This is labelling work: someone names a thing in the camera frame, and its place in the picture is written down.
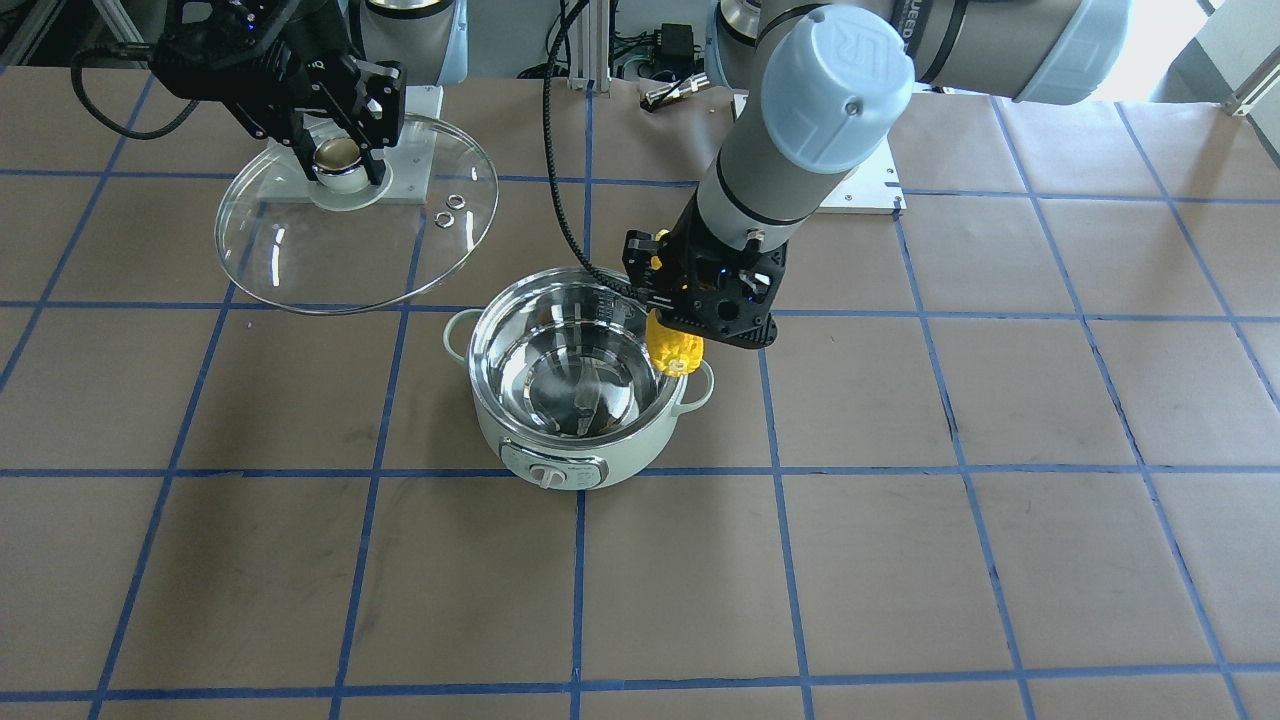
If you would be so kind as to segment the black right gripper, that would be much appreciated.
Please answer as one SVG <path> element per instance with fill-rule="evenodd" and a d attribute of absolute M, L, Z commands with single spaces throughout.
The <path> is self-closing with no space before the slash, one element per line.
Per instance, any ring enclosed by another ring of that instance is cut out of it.
<path fill-rule="evenodd" d="M 220 102 L 250 135 L 292 145 L 308 182 L 317 182 L 316 145 L 301 117 L 326 117 L 356 140 L 369 182 L 384 184 L 383 150 L 398 143 L 404 122 L 396 61 L 358 59 L 337 37 L 291 46 L 262 28 L 179 28 L 163 33 L 150 68 L 177 97 Z"/>

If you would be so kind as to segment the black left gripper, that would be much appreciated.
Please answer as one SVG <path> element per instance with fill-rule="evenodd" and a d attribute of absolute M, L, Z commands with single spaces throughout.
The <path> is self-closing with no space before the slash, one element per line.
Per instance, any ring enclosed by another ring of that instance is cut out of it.
<path fill-rule="evenodd" d="M 788 246 L 762 251 L 722 243 L 700 218 L 680 218 L 657 237 L 630 231 L 623 268 L 659 323 L 740 348 L 771 346 L 778 327 L 771 313 L 787 265 Z"/>

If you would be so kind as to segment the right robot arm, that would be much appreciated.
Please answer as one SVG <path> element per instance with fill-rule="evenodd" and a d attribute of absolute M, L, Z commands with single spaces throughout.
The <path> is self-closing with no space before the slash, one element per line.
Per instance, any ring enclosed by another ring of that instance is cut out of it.
<path fill-rule="evenodd" d="M 116 135 L 154 140 L 184 120 L 128 129 L 84 88 L 88 59 L 143 63 L 187 111 L 221 104 L 255 138 L 293 151 L 305 177 L 323 172 L 306 117 L 333 120 L 353 143 L 358 173 L 374 186 L 389 174 L 411 86 L 454 85 L 468 70 L 463 1 L 169 1 L 154 42 L 79 50 L 70 86 L 84 110 Z"/>

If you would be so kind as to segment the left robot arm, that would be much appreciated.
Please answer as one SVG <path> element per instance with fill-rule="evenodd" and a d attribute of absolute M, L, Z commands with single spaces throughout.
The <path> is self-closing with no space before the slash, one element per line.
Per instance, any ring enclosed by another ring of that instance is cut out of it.
<path fill-rule="evenodd" d="M 1129 1 L 763 1 L 748 99 L 673 228 L 628 233 L 657 325 L 764 348 L 787 243 L 888 137 L 914 88 L 1071 105 L 1111 72 Z"/>

